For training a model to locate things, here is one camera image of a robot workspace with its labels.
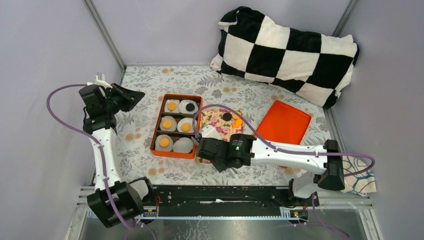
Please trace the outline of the floral cookie tray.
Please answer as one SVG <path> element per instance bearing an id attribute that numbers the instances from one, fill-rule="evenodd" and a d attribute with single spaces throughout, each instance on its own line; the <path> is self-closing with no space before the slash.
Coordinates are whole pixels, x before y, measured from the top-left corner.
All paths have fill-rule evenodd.
<path id="1" fill-rule="evenodd" d="M 233 128 L 232 123 L 235 121 L 233 118 L 231 121 L 224 121 L 222 115 L 224 113 L 233 114 L 233 112 L 225 108 L 208 108 L 203 110 L 199 114 L 200 130 L 207 125 L 211 125 L 215 128 L 222 140 L 228 142 L 230 137 L 234 134 L 243 134 L 245 131 L 245 124 L 239 128 Z"/>

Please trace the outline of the orange box lid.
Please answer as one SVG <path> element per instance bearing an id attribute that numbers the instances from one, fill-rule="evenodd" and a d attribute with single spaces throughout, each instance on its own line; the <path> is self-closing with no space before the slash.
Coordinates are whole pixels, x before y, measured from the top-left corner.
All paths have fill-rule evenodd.
<path id="1" fill-rule="evenodd" d="M 311 118 L 307 113 L 276 100 L 256 131 L 271 142 L 300 145 Z"/>

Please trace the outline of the orange cookie box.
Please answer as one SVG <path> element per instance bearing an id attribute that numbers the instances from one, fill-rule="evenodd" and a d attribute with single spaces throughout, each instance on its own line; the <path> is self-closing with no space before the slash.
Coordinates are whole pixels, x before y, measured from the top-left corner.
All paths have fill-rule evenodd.
<path id="1" fill-rule="evenodd" d="M 180 138 L 191 139 L 191 137 L 195 136 L 195 133 L 178 132 L 177 128 L 176 128 L 175 131 L 160 130 L 159 125 L 160 125 L 160 122 L 161 122 L 161 118 L 164 117 L 164 116 L 173 117 L 176 120 L 177 124 L 183 118 L 193 118 L 193 121 L 196 121 L 196 126 L 194 127 L 194 131 L 199 130 L 199 124 L 200 124 L 200 118 L 199 117 L 195 117 L 194 116 L 195 114 L 165 112 L 164 107 L 165 107 L 166 100 L 179 100 L 180 102 L 181 102 L 181 100 L 192 100 L 192 101 L 195 101 L 197 103 L 198 110 L 202 107 L 202 104 L 203 104 L 203 100 L 202 100 L 201 96 L 182 95 L 182 94 L 165 94 L 164 97 L 163 97 L 161 107 L 160 107 L 158 119 L 157 119 L 156 126 L 155 126 L 155 131 L 154 131 L 153 138 L 152 138 L 152 141 L 151 141 L 150 150 L 151 150 L 152 154 L 155 155 L 155 156 L 169 157 L 169 158 L 180 158 L 180 159 L 193 159 L 196 156 L 196 145 L 194 145 L 193 150 L 190 153 L 174 152 L 173 149 L 172 149 L 172 151 L 155 150 L 155 141 L 156 141 L 157 136 L 159 136 L 159 135 L 170 136 L 171 139 L 173 140 L 173 144 Z"/>

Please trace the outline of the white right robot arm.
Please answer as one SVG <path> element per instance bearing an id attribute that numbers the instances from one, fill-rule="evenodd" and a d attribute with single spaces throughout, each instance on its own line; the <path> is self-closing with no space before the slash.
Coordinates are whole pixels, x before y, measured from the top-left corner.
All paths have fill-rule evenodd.
<path id="1" fill-rule="evenodd" d="M 299 168 L 306 172 L 290 181 L 287 201 L 301 205 L 319 189 L 345 189 L 343 160 L 337 141 L 327 140 L 323 145 L 295 145 L 260 139 L 253 135 L 234 134 L 229 141 L 202 137 L 196 156 L 209 160 L 222 172 L 243 166 L 273 165 Z"/>

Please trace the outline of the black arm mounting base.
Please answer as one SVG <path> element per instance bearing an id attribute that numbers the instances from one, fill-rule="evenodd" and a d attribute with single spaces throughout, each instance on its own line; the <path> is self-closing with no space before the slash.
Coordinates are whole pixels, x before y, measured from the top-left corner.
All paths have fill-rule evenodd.
<path id="1" fill-rule="evenodd" d="M 293 217 L 319 206 L 318 196 L 296 198 L 287 186 L 155 185 L 142 205 L 159 217 Z"/>

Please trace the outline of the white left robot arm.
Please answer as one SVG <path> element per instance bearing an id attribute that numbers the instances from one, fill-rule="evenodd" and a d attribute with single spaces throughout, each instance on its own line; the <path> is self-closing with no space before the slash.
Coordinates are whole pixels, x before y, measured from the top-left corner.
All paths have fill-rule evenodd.
<path id="1" fill-rule="evenodd" d="M 145 93 L 115 83 L 106 86 L 89 83 L 78 93 L 85 104 L 84 112 L 88 114 L 83 121 L 83 131 L 92 144 L 96 172 L 94 193 L 87 196 L 87 203 L 101 223 L 111 228 L 141 215 L 144 206 L 155 200 L 148 178 L 123 180 L 117 154 L 115 115 L 131 111 Z"/>

